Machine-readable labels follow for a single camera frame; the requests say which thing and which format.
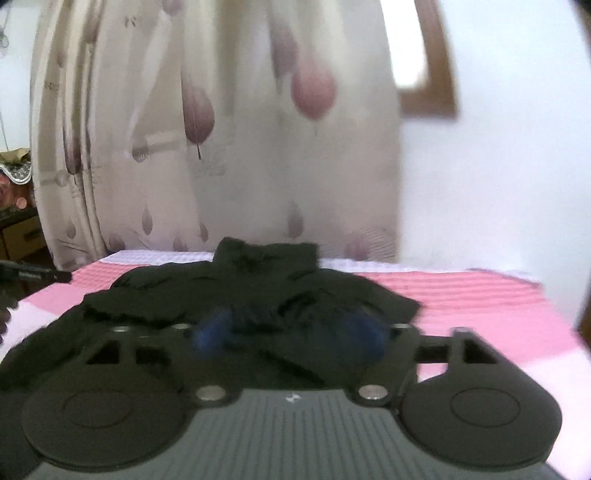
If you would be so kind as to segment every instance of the cutout hole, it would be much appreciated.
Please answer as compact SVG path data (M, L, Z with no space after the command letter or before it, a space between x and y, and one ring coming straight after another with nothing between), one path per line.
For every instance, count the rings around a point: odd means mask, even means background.
M448 345L421 345L414 357L418 364L446 364L449 359Z
M418 364L417 365L417 382L424 382L430 378L443 375L447 372L447 364L433 363L433 364Z
M110 341L95 353L87 365L116 365L119 363L119 342Z
M464 363L495 364L495 358L474 340L464 340Z

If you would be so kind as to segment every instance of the pink leaf print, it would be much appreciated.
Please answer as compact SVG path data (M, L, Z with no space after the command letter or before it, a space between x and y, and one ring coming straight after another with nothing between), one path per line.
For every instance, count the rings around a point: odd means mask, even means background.
M181 95L185 135L192 144L200 145L213 131L213 105L205 90L191 85L185 74L181 75Z
M112 233L109 237L109 249L112 252L119 252L125 250L125 242L121 238L120 234Z
M162 10L171 17L178 14L183 7L183 0L162 0Z
M207 231L207 227L203 222L199 222L199 237L201 237L201 241L203 243L209 240L209 232Z
M56 185L62 188L65 187L66 185L68 185L69 178L70 174L67 172L67 170L60 170L56 173L55 176Z
M287 236L296 239L304 233L304 217L300 208L291 202L287 218Z
M186 252L188 250L187 245L180 239L178 235L174 237L173 250L175 252Z
M70 239L73 239L76 236L76 225L74 225L72 219L68 220L68 224L66 226L66 235Z
M150 211L148 207L145 208L144 214L142 215L142 229L144 229L144 233L149 235L152 233L152 228L154 227L154 222L152 221L152 215L150 215Z
M273 75L276 79L280 79L296 69L298 46L289 26L284 22L271 22L269 34L271 37Z
M82 155L80 154L80 140L73 138L68 144L64 145L66 156L66 170L70 175L76 175L82 170Z
M291 81L291 98L302 115L320 120L336 101L337 86L330 69L316 59L299 65Z
M364 261L369 258L369 242L365 235L355 235L345 246L345 258Z

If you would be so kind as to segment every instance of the white curtain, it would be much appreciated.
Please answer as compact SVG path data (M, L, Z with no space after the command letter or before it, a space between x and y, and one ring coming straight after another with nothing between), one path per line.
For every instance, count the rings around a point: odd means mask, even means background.
M225 236L396 257L379 0L53 0L32 82L35 196L61 268Z

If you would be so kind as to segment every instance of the ribbed gray surface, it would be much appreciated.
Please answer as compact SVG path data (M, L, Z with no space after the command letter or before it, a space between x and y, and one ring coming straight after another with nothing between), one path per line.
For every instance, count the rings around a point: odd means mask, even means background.
M245 391L231 406L204 410L166 452L111 473L43 464L28 480L560 480L547 465L511 473L464 471L409 442L380 408L342 391Z

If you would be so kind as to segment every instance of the black fabric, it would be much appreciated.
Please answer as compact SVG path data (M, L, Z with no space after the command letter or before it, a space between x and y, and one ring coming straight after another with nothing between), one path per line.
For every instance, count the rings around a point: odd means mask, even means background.
M21 410L30 393L0 392L0 480L21 480L40 463L21 426Z
M379 356L389 324L412 321L418 308L365 278L320 269L314 245L225 239L213 262L136 268L86 295L8 352L0 390L34 388L115 325L175 323L195 325L196 354L242 358L251 387L344 386Z

